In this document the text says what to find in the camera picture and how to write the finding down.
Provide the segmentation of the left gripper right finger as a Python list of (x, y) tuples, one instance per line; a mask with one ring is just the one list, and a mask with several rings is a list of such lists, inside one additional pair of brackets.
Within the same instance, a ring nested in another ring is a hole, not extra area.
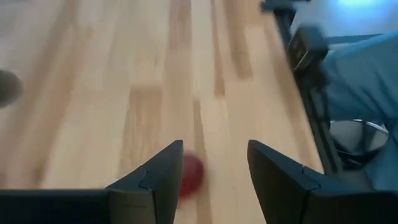
[(248, 164), (266, 223), (302, 224), (309, 192), (320, 187), (305, 166), (257, 140), (248, 142)]

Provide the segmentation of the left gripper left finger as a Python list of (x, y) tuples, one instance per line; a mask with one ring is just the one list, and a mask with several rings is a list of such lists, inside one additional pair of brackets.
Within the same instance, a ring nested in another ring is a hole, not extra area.
[(176, 140), (107, 186), (111, 224), (173, 224), (182, 181), (183, 141)]

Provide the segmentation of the dark red mango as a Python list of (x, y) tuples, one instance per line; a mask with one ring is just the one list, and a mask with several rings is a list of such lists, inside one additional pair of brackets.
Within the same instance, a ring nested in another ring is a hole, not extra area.
[(179, 199), (192, 196), (201, 187), (205, 168), (203, 162), (194, 154), (183, 156), (182, 181), (179, 190)]

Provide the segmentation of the person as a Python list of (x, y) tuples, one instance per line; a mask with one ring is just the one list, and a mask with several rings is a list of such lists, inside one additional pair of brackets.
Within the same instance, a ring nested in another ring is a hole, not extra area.
[(364, 171), (375, 189), (398, 190), (398, 31), (340, 47), (322, 62), (330, 118), (381, 122), (388, 140)]

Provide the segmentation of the black aluminium table frame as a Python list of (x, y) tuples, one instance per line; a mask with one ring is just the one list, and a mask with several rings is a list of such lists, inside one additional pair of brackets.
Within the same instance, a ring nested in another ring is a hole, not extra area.
[(328, 83), (321, 70), (321, 62), (323, 60), (309, 65), (304, 70), (294, 71), (287, 55), (288, 44), (295, 33), (290, 31), (297, 12), (294, 6), (295, 1), (309, 0), (262, 0), (259, 7), (262, 12), (273, 13), (276, 19), (289, 67), (303, 101), (324, 173), (326, 175), (336, 175), (343, 172), (343, 165), (338, 157), (329, 131), (328, 98), (322, 92)]

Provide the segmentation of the black mount block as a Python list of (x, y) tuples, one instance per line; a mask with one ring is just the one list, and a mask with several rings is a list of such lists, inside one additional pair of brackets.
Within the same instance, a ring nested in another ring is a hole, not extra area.
[(323, 60), (328, 51), (323, 34), (315, 26), (300, 26), (287, 47), (289, 62), (294, 71), (304, 70), (309, 65)]

